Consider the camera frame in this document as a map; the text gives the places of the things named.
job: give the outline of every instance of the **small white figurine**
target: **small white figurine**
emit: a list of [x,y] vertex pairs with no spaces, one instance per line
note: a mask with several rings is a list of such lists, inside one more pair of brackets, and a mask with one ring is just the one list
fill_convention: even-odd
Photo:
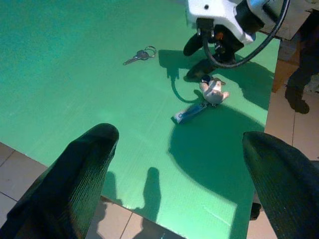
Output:
[[229,96],[229,92],[221,92],[222,85],[225,85],[225,83],[220,79],[211,78],[208,75],[203,76],[201,83],[199,83],[204,99],[210,102],[213,106],[219,105]]

